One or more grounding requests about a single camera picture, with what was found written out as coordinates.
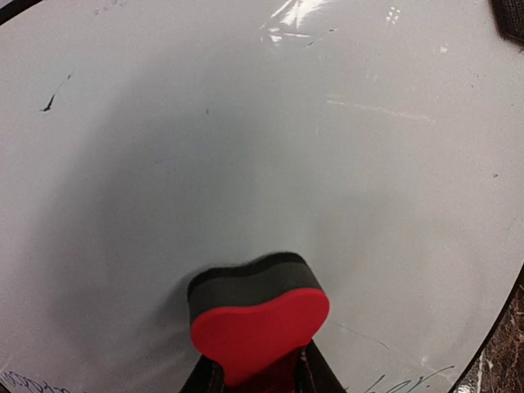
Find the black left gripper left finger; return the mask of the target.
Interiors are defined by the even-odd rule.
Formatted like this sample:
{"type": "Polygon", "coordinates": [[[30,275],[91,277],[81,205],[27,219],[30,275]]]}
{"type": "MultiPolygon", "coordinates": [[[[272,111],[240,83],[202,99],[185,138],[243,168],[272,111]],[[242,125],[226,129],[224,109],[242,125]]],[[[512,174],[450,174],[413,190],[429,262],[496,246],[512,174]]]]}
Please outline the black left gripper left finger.
{"type": "Polygon", "coordinates": [[[184,382],[180,393],[223,393],[224,370],[214,360],[201,355],[184,382]]]}

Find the red bone-shaped eraser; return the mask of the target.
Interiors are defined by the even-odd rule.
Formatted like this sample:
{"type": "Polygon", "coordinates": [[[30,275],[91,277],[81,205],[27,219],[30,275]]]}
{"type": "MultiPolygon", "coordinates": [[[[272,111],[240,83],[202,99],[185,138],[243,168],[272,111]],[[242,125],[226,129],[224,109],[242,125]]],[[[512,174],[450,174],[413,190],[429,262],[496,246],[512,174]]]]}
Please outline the red bone-shaped eraser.
{"type": "Polygon", "coordinates": [[[305,260],[293,252],[214,267],[187,286],[193,345],[246,386],[278,361],[296,362],[327,319],[330,302],[305,260]]]}

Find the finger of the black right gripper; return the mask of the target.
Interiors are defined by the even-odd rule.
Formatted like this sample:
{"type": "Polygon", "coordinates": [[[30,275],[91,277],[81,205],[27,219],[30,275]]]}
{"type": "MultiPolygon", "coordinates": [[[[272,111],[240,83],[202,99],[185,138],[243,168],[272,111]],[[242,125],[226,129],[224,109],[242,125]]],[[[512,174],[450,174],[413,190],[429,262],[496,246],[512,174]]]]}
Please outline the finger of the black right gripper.
{"type": "Polygon", "coordinates": [[[524,1],[490,0],[497,30],[504,38],[523,43],[524,39],[524,1]]]}

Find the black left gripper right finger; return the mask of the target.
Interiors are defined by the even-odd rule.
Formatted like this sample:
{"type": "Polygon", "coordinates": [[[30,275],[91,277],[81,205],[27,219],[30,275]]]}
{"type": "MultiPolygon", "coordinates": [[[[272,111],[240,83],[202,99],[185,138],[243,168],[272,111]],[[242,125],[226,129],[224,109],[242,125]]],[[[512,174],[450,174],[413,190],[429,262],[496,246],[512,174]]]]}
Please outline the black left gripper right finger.
{"type": "Polygon", "coordinates": [[[300,350],[295,368],[295,392],[346,393],[314,341],[300,350]]]}

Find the white whiteboard black frame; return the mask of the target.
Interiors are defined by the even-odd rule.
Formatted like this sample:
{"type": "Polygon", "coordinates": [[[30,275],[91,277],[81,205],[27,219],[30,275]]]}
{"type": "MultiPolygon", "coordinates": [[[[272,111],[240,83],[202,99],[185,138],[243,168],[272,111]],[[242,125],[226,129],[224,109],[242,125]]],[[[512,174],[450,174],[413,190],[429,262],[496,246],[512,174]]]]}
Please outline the white whiteboard black frame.
{"type": "Polygon", "coordinates": [[[351,392],[447,392],[523,265],[491,1],[42,1],[1,27],[1,382],[175,392],[205,268],[301,255],[351,392]]]}

